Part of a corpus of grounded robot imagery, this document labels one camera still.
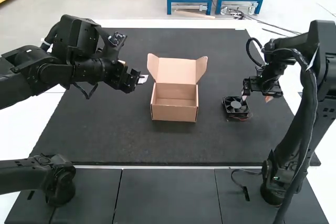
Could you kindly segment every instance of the cardboard box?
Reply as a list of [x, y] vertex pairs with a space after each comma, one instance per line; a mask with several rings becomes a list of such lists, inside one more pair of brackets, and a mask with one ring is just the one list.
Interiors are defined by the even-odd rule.
[[153, 120], [196, 122], [198, 85], [208, 57], [197, 60], [159, 58], [148, 54], [147, 68], [155, 80], [151, 114]]

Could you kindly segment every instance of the robotic arm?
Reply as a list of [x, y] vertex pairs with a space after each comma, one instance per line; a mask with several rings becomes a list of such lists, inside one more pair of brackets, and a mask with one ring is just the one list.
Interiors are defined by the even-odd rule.
[[[97, 49], [99, 36], [103, 49]], [[73, 84], [87, 99], [99, 82], [125, 93], [134, 91], [140, 72], [132, 69], [127, 73], [127, 65], [118, 59], [126, 38], [118, 32], [109, 35], [92, 20], [63, 15], [40, 48], [23, 46], [0, 56], [0, 109], [57, 84], [66, 89]], [[77, 82], [94, 87], [88, 94]], [[0, 161], [0, 195], [40, 189], [47, 204], [62, 206], [75, 195], [75, 173], [73, 164], [59, 154]]]
[[[101, 36], [104, 48], [97, 49]], [[89, 19], [63, 15], [53, 26], [41, 47], [23, 46], [0, 57], [0, 109], [31, 96], [39, 95], [57, 84], [66, 89], [73, 84], [87, 99], [99, 82], [130, 93], [135, 89], [140, 72], [131, 70], [118, 59], [126, 36], [109, 35]], [[52, 52], [47, 50], [53, 45]], [[94, 87], [89, 94], [77, 82]]]
[[261, 195], [267, 203], [280, 207], [274, 224], [283, 223], [293, 194], [300, 191], [308, 173], [311, 156], [336, 118], [335, 41], [335, 23], [315, 20], [308, 33], [266, 43], [262, 48], [266, 65], [259, 65], [257, 75], [243, 81], [243, 100], [253, 91], [278, 98], [282, 96], [278, 79], [287, 65], [296, 61], [301, 65], [299, 110], [262, 165]]

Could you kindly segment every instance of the black mat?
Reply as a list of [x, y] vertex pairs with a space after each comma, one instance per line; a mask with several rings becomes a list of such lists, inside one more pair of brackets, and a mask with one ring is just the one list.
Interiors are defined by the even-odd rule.
[[222, 224], [214, 170], [126, 169], [113, 224]]
[[[76, 196], [48, 207], [36, 191], [20, 193], [5, 224], [271, 224], [277, 209], [260, 196], [260, 176], [230, 169], [77, 169]], [[328, 224], [306, 180], [285, 224]]]
[[[250, 202], [231, 180], [229, 169], [215, 170], [223, 223], [273, 223], [278, 208], [268, 205], [260, 195], [261, 176], [238, 172], [234, 178], [247, 187]], [[307, 179], [299, 194], [294, 195], [284, 224], [328, 224]]]
[[23, 191], [5, 224], [111, 224], [121, 169], [77, 169], [76, 195], [63, 207], [49, 207], [41, 191]]
[[[255, 75], [245, 30], [118, 29], [129, 36], [120, 59], [143, 74], [147, 54], [197, 59], [208, 56], [199, 82], [197, 123], [152, 121], [153, 79], [131, 94], [100, 85], [91, 100], [72, 87], [52, 115], [32, 155], [60, 153], [76, 164], [261, 165], [293, 118], [283, 98], [268, 104], [253, 93], [253, 117], [227, 122], [222, 97], [239, 95], [243, 79]], [[252, 55], [261, 60], [252, 47]], [[320, 165], [314, 157], [312, 165]]]

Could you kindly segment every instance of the cart wheel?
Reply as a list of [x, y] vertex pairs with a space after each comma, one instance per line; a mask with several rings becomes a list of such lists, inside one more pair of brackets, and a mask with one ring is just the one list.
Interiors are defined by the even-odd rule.
[[249, 7], [248, 8], [248, 15], [253, 15], [254, 14], [254, 7]]
[[221, 11], [221, 15], [225, 15], [225, 14], [227, 14], [228, 7], [224, 6], [220, 11]]

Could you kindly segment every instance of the black computer fan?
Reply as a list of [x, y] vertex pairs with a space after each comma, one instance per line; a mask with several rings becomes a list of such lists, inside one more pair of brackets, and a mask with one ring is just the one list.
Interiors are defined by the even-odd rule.
[[229, 116], [247, 118], [250, 113], [247, 102], [241, 97], [223, 97], [222, 104]]

